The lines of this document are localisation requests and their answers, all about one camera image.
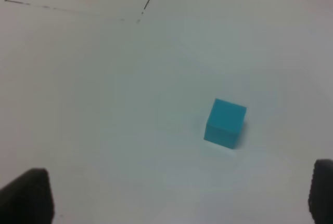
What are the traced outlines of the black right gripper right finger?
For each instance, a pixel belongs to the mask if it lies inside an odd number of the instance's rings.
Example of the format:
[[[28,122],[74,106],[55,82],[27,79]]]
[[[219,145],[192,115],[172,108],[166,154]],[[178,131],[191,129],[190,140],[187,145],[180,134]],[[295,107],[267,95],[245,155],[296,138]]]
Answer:
[[[309,212],[314,223],[332,223],[332,160],[316,160],[313,168]]]

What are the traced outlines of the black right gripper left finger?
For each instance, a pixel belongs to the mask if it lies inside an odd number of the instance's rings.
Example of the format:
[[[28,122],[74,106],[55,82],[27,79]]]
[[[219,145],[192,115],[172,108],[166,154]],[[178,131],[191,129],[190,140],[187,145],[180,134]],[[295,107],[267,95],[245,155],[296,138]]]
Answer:
[[[48,171],[32,168],[1,188],[1,223],[51,224],[55,206]]]

